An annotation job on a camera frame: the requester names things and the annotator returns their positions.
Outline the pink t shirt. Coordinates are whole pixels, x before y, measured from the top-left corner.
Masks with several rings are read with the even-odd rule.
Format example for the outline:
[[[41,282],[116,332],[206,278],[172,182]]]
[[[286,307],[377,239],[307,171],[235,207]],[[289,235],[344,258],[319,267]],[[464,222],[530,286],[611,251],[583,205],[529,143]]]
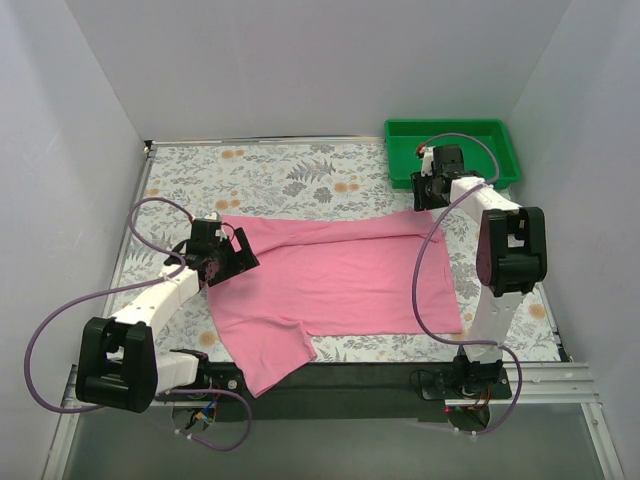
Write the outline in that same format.
[[[217,335],[259,397],[317,356],[314,336],[462,331],[449,252],[426,212],[351,221],[238,217],[260,265],[209,288]]]

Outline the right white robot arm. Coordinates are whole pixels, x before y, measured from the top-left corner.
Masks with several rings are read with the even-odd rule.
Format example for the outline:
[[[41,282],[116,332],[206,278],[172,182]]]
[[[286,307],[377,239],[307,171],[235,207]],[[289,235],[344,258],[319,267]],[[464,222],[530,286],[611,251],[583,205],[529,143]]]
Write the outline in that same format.
[[[464,397],[500,382],[507,333],[525,296],[547,273],[545,217],[495,191],[467,170],[457,145],[417,148],[421,170],[411,175],[416,211],[459,207],[476,221],[476,273],[482,285],[468,337],[456,343],[447,380]]]

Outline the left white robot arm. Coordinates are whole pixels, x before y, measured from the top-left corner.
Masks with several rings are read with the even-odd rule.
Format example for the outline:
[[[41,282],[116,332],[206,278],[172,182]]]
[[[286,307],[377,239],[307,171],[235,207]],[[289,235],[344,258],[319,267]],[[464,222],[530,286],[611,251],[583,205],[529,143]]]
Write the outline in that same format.
[[[190,237],[166,253],[157,281],[108,318],[83,330],[75,393],[104,407],[145,411],[161,394],[180,389],[205,398],[213,377],[208,356],[192,349],[159,354],[156,337],[191,298],[259,265],[245,231],[218,219],[195,219]]]

